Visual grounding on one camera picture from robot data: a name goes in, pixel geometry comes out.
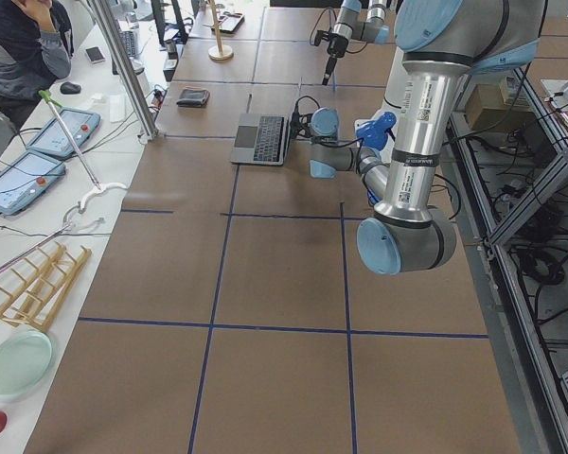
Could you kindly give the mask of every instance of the chair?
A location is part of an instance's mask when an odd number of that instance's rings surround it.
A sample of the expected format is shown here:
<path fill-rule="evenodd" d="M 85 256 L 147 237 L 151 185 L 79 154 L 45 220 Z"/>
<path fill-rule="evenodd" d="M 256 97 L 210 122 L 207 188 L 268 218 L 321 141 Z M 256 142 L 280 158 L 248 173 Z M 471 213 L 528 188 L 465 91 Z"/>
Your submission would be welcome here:
<path fill-rule="evenodd" d="M 343 0 L 314 0 L 309 2 L 303 0 L 270 0 L 269 6 L 287 8 L 339 8 L 342 3 Z M 362 0 L 362 8 L 368 8 L 368 0 Z"/>

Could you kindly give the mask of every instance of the laptop touchpad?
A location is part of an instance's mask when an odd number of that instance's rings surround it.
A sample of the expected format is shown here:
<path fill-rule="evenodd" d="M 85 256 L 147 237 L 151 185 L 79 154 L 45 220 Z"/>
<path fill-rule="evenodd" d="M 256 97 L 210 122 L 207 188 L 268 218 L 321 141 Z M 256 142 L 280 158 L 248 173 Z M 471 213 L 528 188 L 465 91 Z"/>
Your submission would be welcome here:
<path fill-rule="evenodd" d="M 234 147 L 253 148 L 257 139 L 257 130 L 256 126 L 238 126 Z"/>

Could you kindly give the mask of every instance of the white table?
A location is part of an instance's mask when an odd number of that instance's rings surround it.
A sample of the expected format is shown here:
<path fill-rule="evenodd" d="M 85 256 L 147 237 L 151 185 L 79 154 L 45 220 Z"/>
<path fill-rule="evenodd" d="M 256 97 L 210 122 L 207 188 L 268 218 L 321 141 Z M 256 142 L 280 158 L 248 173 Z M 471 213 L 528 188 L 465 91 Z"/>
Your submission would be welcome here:
<path fill-rule="evenodd" d="M 145 64 L 145 72 L 138 78 L 143 92 L 148 94 L 155 84 L 166 87 L 162 73 L 166 53 L 160 52 L 158 49 L 153 23 L 141 23 L 140 44 L 144 48 L 141 60 Z M 106 61 L 104 63 L 93 65 L 84 55 L 84 48 L 94 45 L 97 45 L 105 55 Z M 108 96 L 125 94 L 119 76 L 112 74 L 109 49 L 97 27 L 93 28 L 74 56 L 72 71 L 68 80 L 80 84 L 82 86 L 81 93 L 73 96 L 62 95 L 59 92 L 59 85 L 62 83 L 62 80 L 60 80 L 51 88 L 52 97 L 63 106 L 92 110 L 102 117 L 98 130 L 89 142 L 82 147 L 82 149 L 86 149 L 93 146 L 120 124 L 110 123 L 109 121 Z M 91 99 L 93 95 L 98 98 L 103 97 L 104 101 L 93 101 Z M 133 115 L 126 121 L 126 124 L 136 119 L 130 103 L 127 106 L 128 114 Z M 48 106 L 42 102 L 26 122 L 24 129 L 41 127 L 50 118 L 52 118 L 52 113 Z M 144 148 L 139 141 L 139 133 L 140 126 L 136 122 L 115 140 L 85 155 L 102 183 L 130 184 Z M 25 134 L 24 137 L 28 141 L 32 134 Z M 4 152 L 2 160 L 11 163 L 24 150 L 21 141 L 15 137 Z M 45 235 L 61 228 L 62 217 L 65 212 L 75 206 L 80 198 L 92 188 L 92 183 L 78 158 L 69 160 L 66 163 L 66 168 L 65 176 L 33 202 L 26 211 L 13 217 L 0 217 L 0 225 L 6 225 L 30 234 Z M 100 197 L 91 199 L 86 212 L 83 215 L 75 215 L 74 221 L 78 225 L 85 225 L 98 218 L 104 218 L 104 222 L 94 232 L 110 234 L 114 228 L 124 195 L 124 190 L 112 189 Z M 0 229 L 0 266 L 40 240 L 40 237 L 23 236 Z M 59 241 L 67 246 L 67 249 L 73 255 L 78 255 L 80 245 L 90 248 L 92 255 L 49 330 L 49 337 L 54 348 L 54 362 L 48 373 L 29 393 L 11 401 L 0 398 L 0 410 L 4 411 L 9 418 L 6 428 L 0 434 L 0 453 L 17 454 L 23 452 L 26 447 L 27 440 L 34 429 L 65 346 L 80 313 L 80 308 L 107 245 L 108 236 L 63 236 L 59 238 Z M 28 329 L 30 328 L 25 325 L 12 328 L 0 321 L 0 344 L 14 334 Z"/>

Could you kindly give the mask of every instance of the hand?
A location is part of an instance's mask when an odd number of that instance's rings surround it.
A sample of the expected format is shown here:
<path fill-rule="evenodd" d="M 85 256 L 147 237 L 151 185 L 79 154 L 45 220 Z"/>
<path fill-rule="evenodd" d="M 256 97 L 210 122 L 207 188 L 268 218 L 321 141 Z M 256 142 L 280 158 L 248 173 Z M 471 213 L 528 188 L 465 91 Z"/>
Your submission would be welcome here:
<path fill-rule="evenodd" d="M 52 20 L 50 19 L 50 7 L 52 2 L 46 0 L 11 0 L 19 9 L 30 19 L 37 22 L 44 30 L 43 26 L 48 26 L 54 31 Z"/>

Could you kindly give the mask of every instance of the wooden stand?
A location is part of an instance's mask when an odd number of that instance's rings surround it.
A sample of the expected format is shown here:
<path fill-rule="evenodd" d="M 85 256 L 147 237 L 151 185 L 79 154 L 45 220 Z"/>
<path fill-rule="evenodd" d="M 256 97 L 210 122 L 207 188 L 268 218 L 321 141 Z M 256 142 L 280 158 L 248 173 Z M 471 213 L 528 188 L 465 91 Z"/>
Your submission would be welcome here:
<path fill-rule="evenodd" d="M 28 324 L 43 333 L 48 331 L 91 254 L 90 249 L 81 248 L 78 257 L 72 256 L 59 243 L 51 254 L 38 248 L 38 253 L 44 257 L 42 263 L 36 264 L 27 257 L 23 258 L 31 269 L 27 276 L 22 271 L 10 268 L 19 284 L 11 290 L 0 286 L 0 292 L 7 296 L 6 301 L 0 305 L 0 320 L 11 326 Z"/>
<path fill-rule="evenodd" d="M 234 56 L 234 49 L 221 42 L 221 24 L 219 23 L 219 17 L 217 15 L 215 0 L 207 0 L 207 3 L 212 10 L 212 23 L 213 27 L 215 27 L 215 36 L 217 37 L 217 45 L 208 49 L 208 56 L 213 61 L 229 60 Z"/>

